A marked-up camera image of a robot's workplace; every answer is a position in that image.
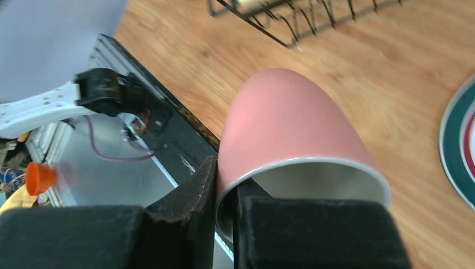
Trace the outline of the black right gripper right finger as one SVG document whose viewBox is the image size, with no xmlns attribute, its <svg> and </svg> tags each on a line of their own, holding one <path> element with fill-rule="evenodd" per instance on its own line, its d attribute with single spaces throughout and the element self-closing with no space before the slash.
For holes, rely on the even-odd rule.
<svg viewBox="0 0 475 269">
<path fill-rule="evenodd" d="M 388 210 L 357 200 L 281 199 L 249 179 L 232 193 L 235 268 L 411 268 Z"/>
</svg>

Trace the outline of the white plate green lettered rim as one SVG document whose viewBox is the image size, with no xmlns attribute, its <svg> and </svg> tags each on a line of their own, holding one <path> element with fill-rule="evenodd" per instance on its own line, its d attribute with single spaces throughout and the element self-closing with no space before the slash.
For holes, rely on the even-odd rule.
<svg viewBox="0 0 475 269">
<path fill-rule="evenodd" d="M 474 75 L 454 94 L 439 130 L 444 173 L 462 200 L 474 209 Z"/>
</svg>

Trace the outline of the pink cup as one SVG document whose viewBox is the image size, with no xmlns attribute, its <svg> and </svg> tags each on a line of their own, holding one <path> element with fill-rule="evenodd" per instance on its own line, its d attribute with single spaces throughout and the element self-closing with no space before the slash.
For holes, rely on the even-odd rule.
<svg viewBox="0 0 475 269">
<path fill-rule="evenodd" d="M 364 200 L 388 207 L 388 181 L 350 121 L 316 83 L 271 68 L 236 94 L 218 149 L 215 220 L 232 239 L 231 192 L 248 179 L 276 198 Z"/>
</svg>

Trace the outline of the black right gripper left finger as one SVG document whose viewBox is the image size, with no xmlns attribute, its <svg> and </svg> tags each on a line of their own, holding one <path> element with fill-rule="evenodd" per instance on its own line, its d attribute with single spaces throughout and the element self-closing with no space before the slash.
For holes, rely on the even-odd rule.
<svg viewBox="0 0 475 269">
<path fill-rule="evenodd" d="M 217 159 L 147 206 L 15 208 L 2 268 L 212 268 Z"/>
</svg>

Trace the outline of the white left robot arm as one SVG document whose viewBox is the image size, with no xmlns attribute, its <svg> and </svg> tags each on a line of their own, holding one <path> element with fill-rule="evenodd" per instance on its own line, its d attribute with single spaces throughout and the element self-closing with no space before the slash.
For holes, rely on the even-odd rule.
<svg viewBox="0 0 475 269">
<path fill-rule="evenodd" d="M 145 109 L 149 95 L 132 74 L 92 68 L 54 90 L 1 104 L 1 138 L 16 139 L 49 123 L 82 115 L 137 114 Z"/>
</svg>

